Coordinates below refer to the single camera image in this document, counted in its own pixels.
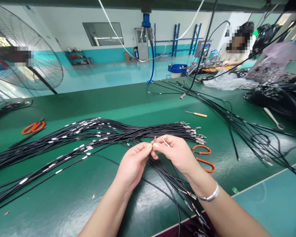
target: ceiling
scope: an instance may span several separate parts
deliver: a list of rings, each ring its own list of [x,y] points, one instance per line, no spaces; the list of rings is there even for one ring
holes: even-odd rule
[[[143,5],[150,5],[152,10],[196,11],[201,0],[101,0],[105,8],[140,9]],[[274,12],[282,13],[287,0],[272,0],[271,6],[266,0],[219,0],[216,11],[266,12],[277,3],[281,4]],[[205,0],[201,11],[212,11],[215,0]],[[21,4],[29,6],[54,7],[96,7],[97,0],[0,0],[0,4]]]

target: fan grille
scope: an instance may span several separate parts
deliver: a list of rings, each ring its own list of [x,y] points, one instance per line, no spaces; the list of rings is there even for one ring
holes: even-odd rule
[[[0,6],[0,47],[36,47],[36,66],[39,75],[52,87],[62,82],[62,65],[49,44],[19,17]],[[47,86],[26,66],[11,66],[0,71],[0,80],[31,90],[48,90]]]

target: green table surface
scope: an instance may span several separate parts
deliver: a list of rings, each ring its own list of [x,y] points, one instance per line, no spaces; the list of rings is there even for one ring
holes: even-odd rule
[[[275,127],[263,109],[243,99],[244,90],[218,91],[199,84],[193,89],[230,101],[234,113],[249,122]],[[169,92],[154,84],[146,86],[139,83],[36,97],[31,107],[0,117],[0,152],[21,140],[22,129],[42,117],[45,118],[47,128],[32,140],[85,118],[102,117],[139,126],[184,121],[191,123],[192,127],[202,127],[199,133],[207,137],[206,145],[212,150],[210,155],[203,155],[202,158],[215,164],[216,172],[212,176],[230,195],[234,194],[233,187],[242,191],[283,170],[283,167],[276,164],[273,167],[262,164],[240,137],[235,135],[241,158],[238,162],[225,120],[203,102],[188,96],[180,100],[177,94],[159,95],[148,91]],[[195,116],[185,110],[207,114],[208,117]],[[282,118],[278,118],[278,121],[285,124],[285,131],[296,135],[294,124]],[[296,138],[285,135],[279,135],[279,138],[283,151],[296,146]],[[0,185],[39,169],[82,143],[76,141],[1,170]],[[99,154],[120,162],[125,152],[126,148],[113,145]],[[80,158],[68,160],[67,163]],[[296,149],[287,159],[290,164],[296,163]],[[164,156],[161,156],[161,160],[171,167]],[[0,236],[77,236],[113,181],[117,169],[109,161],[89,157],[52,177],[0,209]],[[170,193],[149,165],[143,176]],[[181,216],[182,220],[186,219],[184,214]],[[151,236],[176,223],[178,215],[174,203],[156,188],[140,182],[127,206],[118,234]]]

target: wooden-handled screwdriver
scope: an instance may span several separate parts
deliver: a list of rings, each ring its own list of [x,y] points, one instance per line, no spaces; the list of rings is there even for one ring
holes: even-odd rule
[[[193,112],[188,112],[188,113],[191,113],[191,114],[194,114],[194,115],[198,115],[198,116],[201,116],[201,117],[207,117],[207,115],[204,115],[204,114],[193,113]]]

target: plastic bag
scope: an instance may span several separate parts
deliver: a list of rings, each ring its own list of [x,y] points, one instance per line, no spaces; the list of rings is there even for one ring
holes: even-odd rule
[[[291,42],[271,44],[263,52],[267,58],[252,68],[244,78],[260,84],[276,83],[285,76],[284,70],[289,61],[296,60],[296,44]]]
[[[221,67],[219,72],[216,76],[219,76],[220,74],[228,71],[225,69],[225,67]],[[246,80],[244,78],[237,78],[237,75],[234,73],[225,73],[217,78],[214,78],[209,81],[203,82],[205,86],[207,87],[214,87],[223,91],[233,91],[237,88],[242,89],[254,89],[256,88],[259,83],[255,82],[253,80]]]

